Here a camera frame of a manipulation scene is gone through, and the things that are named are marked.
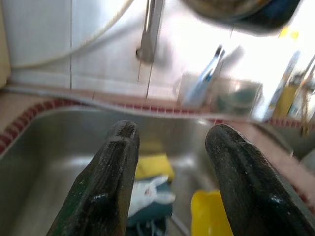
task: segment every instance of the yellow container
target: yellow container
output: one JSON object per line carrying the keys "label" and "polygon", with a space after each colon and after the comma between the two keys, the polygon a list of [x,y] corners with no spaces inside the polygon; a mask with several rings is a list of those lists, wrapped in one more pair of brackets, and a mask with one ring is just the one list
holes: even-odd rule
{"label": "yellow container", "polygon": [[197,191],[191,201],[192,236],[233,236],[220,191]]}

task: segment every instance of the sink basin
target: sink basin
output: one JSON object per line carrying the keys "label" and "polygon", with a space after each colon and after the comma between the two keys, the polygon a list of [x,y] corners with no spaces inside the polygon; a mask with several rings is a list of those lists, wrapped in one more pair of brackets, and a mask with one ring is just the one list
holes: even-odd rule
{"label": "sink basin", "polygon": [[96,154],[108,129],[123,119],[138,125],[140,155],[167,154],[177,195],[169,234],[189,234],[194,192],[217,189],[205,150],[213,124],[72,107],[41,114],[0,156],[0,235],[45,236],[75,178]]}

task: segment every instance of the white cable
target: white cable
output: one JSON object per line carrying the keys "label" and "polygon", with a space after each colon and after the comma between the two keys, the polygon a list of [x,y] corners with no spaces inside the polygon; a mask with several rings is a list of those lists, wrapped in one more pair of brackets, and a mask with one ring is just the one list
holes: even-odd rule
{"label": "white cable", "polygon": [[63,58],[66,58],[79,50],[83,49],[87,45],[91,44],[95,40],[97,40],[99,37],[101,37],[104,33],[106,33],[114,24],[117,23],[117,21],[124,15],[124,13],[128,10],[128,8],[131,6],[134,0],[126,0],[125,3],[123,4],[122,8],[118,10],[115,15],[107,22],[105,26],[103,26],[98,32],[96,32],[94,35],[92,35],[90,38],[87,40],[83,41],[80,45],[72,48],[70,51],[62,53],[60,55],[56,55],[51,58],[44,59],[42,61],[38,62],[31,62],[31,63],[26,63],[26,64],[18,64],[18,65],[12,65],[12,69],[24,69],[24,68],[31,68],[31,67],[36,67],[44,64],[48,64]]}

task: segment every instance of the yellow sponge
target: yellow sponge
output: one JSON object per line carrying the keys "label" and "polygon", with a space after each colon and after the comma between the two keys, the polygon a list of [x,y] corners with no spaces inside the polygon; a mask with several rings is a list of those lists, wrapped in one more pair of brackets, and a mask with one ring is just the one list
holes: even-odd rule
{"label": "yellow sponge", "polygon": [[157,175],[168,175],[168,181],[174,179],[174,171],[166,154],[140,156],[136,168],[136,179],[150,178]]}

